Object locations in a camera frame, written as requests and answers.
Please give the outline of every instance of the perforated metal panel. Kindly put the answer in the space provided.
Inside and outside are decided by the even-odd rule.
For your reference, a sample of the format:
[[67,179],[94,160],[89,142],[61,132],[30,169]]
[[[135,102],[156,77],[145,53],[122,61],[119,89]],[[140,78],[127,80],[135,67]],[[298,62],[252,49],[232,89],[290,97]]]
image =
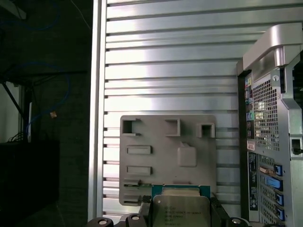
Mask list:
[[268,198],[270,198],[272,200],[275,199],[275,193],[272,189],[270,189],[264,185],[261,185],[260,188],[261,188],[261,194],[267,196]]
[[267,208],[269,209],[271,212],[275,213],[276,212],[276,208],[274,206],[274,203],[272,201],[270,201],[269,199],[267,199],[265,196],[261,195],[261,203]]
[[253,88],[255,109],[255,140],[261,148],[279,151],[276,89],[270,80]]
[[269,212],[265,207],[261,207],[261,213],[270,221],[270,223],[275,223],[276,221],[275,221],[275,216],[271,213],[271,212]]
[[268,221],[268,219],[266,217],[264,217],[263,215],[261,215],[261,223],[267,225],[267,224],[269,224],[269,221]]
[[270,157],[266,157],[266,156],[263,156],[263,155],[259,155],[259,163],[260,164],[265,164],[265,165],[268,165],[268,166],[273,166],[274,165],[274,159],[270,158]]

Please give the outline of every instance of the horizontal ribbed panel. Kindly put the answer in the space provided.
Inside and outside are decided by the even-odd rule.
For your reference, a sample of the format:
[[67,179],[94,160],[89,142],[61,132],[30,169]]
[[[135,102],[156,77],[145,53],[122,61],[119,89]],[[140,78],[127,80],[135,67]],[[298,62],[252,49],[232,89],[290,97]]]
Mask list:
[[107,3],[105,181],[98,191],[106,217],[138,211],[118,201],[119,127],[122,115],[140,114],[216,117],[217,197],[240,216],[236,63],[270,26],[303,21],[302,1]]

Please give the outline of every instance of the label sticker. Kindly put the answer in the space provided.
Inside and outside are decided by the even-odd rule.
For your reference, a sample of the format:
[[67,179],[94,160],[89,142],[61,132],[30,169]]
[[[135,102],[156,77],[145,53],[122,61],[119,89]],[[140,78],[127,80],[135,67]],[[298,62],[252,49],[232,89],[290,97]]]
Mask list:
[[248,153],[250,210],[258,210],[257,155]]
[[255,139],[254,121],[247,121],[246,128],[247,128],[247,138]]
[[255,112],[250,111],[249,113],[246,113],[246,120],[247,121],[253,121],[255,120]]
[[247,141],[247,149],[248,150],[255,150],[255,141]]
[[251,86],[251,77],[245,79],[245,87]]

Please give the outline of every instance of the blue latch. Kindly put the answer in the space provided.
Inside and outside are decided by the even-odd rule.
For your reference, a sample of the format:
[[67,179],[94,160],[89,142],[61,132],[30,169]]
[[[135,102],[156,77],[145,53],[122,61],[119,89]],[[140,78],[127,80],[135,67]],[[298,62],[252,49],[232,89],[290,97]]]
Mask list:
[[278,176],[282,176],[283,175],[282,166],[281,165],[274,165],[274,168],[275,168],[276,174]]
[[276,202],[279,205],[284,206],[284,195],[280,195],[280,194],[276,193]]
[[271,176],[265,177],[265,184],[277,188],[280,191],[283,191],[283,184],[281,180],[273,178]]
[[276,209],[277,215],[281,221],[285,221],[284,210],[277,207]]

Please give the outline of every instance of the metal frame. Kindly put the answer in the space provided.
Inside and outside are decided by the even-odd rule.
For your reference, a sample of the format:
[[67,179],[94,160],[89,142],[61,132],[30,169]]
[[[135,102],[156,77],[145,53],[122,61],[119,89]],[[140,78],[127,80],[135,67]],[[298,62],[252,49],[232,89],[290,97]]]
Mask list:
[[90,125],[89,125],[89,198],[88,220],[102,215],[103,194],[103,115],[104,115],[104,74],[106,1],[95,0],[93,9],[93,37],[90,84]]
[[[303,217],[299,212],[303,209],[303,196],[299,192],[303,186],[303,156],[293,154],[291,145],[292,139],[297,139],[300,140],[302,148],[302,110],[294,101],[292,83],[292,70],[300,60],[302,44],[301,23],[277,25],[270,28],[237,64],[239,76],[243,75],[243,72],[246,72],[244,76],[251,73],[252,89],[271,80],[272,87],[277,91],[279,151],[259,148],[256,145],[254,152],[273,158],[276,163],[283,165],[285,223],[288,227],[300,226],[303,222]],[[283,79],[285,92],[280,84]]]

